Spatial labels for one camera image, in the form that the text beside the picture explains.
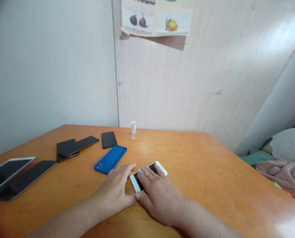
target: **hand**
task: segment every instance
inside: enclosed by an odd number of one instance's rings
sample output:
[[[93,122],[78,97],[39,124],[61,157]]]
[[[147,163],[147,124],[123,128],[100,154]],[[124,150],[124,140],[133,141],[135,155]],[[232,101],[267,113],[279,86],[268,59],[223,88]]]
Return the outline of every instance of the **hand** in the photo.
[[[137,192],[135,198],[156,220],[169,226],[180,226],[187,208],[187,198],[165,176],[155,164],[158,175],[149,167],[143,168],[138,178],[145,192]]]
[[[90,217],[93,217],[94,224],[107,220],[136,203],[134,194],[126,195],[124,192],[125,183],[135,166],[136,164],[130,164],[111,169],[100,188],[88,199],[87,212],[93,214]]]

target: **teal fabric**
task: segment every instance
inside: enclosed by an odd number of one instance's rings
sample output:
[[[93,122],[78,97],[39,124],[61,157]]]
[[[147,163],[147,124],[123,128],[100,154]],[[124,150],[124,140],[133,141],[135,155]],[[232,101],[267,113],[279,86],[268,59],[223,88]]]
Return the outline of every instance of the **teal fabric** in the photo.
[[[251,151],[250,155],[241,157],[246,163],[252,167],[256,166],[257,162],[263,162],[267,160],[274,160],[274,157],[261,151]]]

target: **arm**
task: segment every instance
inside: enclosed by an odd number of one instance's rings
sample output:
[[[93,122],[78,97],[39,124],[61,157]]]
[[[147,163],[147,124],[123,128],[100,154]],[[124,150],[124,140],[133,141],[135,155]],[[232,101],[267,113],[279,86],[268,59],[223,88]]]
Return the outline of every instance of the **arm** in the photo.
[[[44,224],[28,237],[81,237],[90,228],[133,206],[136,199],[124,193],[136,164],[112,169],[97,192]]]
[[[144,174],[138,174],[147,193],[135,194],[152,217],[166,225],[181,228],[192,238],[241,237],[197,202],[183,196],[157,164],[155,168],[159,175],[149,167],[143,168]]]

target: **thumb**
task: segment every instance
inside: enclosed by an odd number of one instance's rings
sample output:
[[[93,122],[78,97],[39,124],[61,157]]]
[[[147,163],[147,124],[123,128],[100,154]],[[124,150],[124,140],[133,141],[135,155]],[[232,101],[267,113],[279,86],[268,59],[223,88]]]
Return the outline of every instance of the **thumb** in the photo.
[[[145,192],[137,192],[135,195],[136,200],[149,212],[154,209],[154,205]]]
[[[123,206],[124,209],[133,206],[136,203],[136,199],[134,194],[132,195],[125,195]]]

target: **fruit illustration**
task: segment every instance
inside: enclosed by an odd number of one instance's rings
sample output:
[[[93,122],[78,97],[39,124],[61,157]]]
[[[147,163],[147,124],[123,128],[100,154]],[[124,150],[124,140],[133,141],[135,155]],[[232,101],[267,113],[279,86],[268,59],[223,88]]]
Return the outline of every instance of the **fruit illustration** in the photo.
[[[141,13],[142,13],[142,18],[140,19],[139,24],[141,27],[146,27],[146,20],[143,16],[143,12],[141,12]]]
[[[137,15],[133,15],[130,17],[130,22],[132,25],[137,25],[137,19],[136,19]]]
[[[166,30],[167,31],[177,31],[178,25],[177,22],[173,19],[166,18]]]

